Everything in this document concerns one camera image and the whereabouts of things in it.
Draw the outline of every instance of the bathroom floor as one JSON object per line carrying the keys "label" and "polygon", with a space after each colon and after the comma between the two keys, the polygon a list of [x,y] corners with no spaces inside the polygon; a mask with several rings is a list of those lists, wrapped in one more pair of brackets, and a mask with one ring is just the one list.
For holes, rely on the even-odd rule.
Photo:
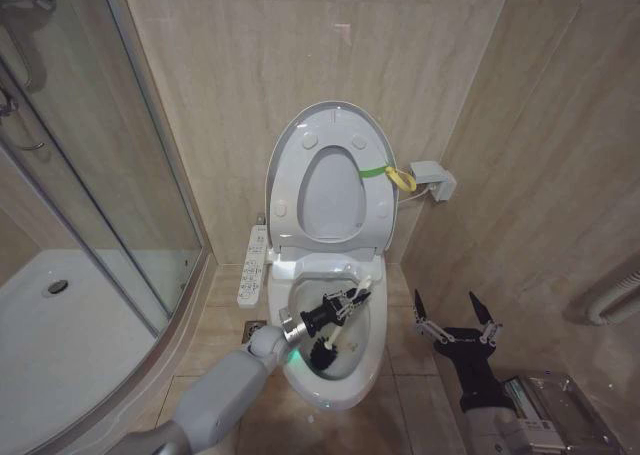
{"label": "bathroom floor", "polygon": [[[241,341],[246,320],[268,319],[266,297],[238,308],[241,265],[218,267],[184,358],[132,430],[166,421],[180,394]],[[413,328],[412,301],[399,265],[387,266],[387,350],[378,381],[359,405],[323,412],[304,402],[276,370],[227,438],[206,454],[464,454],[432,350]]]}

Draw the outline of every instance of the shower drain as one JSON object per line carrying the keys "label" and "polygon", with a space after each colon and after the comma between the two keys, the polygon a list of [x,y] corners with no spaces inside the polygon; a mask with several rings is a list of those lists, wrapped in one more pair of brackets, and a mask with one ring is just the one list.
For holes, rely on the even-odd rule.
{"label": "shower drain", "polygon": [[46,292],[44,292],[44,296],[47,298],[54,297],[59,293],[64,292],[68,286],[69,282],[67,280],[56,280],[47,287]]}

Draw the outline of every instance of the green light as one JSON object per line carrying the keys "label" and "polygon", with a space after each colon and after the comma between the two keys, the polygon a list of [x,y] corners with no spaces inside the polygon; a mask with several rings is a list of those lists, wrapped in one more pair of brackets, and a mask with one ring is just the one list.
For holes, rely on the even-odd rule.
{"label": "green light", "polygon": [[302,355],[300,355],[300,350],[297,348],[295,350],[291,350],[289,352],[289,357],[287,358],[287,363],[292,363],[297,360],[302,360]]}

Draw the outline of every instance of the green strip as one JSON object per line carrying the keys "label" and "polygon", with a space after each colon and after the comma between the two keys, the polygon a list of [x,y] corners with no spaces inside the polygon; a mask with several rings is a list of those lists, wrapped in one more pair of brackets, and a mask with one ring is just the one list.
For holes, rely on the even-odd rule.
{"label": "green strip", "polygon": [[382,175],[387,169],[387,165],[378,168],[372,168],[371,170],[360,170],[360,178],[371,178]]}

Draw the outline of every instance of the floor drain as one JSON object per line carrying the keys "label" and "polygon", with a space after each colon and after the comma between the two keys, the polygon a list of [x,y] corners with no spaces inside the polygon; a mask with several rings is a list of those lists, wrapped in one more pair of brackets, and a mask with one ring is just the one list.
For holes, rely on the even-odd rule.
{"label": "floor drain", "polygon": [[45,294],[45,297],[58,295],[60,292],[63,292],[68,286],[69,286],[69,282],[66,280],[55,281],[51,285],[49,285],[49,287],[47,288],[47,292],[49,292],[49,295]]}
{"label": "floor drain", "polygon": [[242,343],[247,343],[255,332],[260,327],[264,327],[267,324],[266,320],[247,320],[244,322],[244,332],[242,333]]}

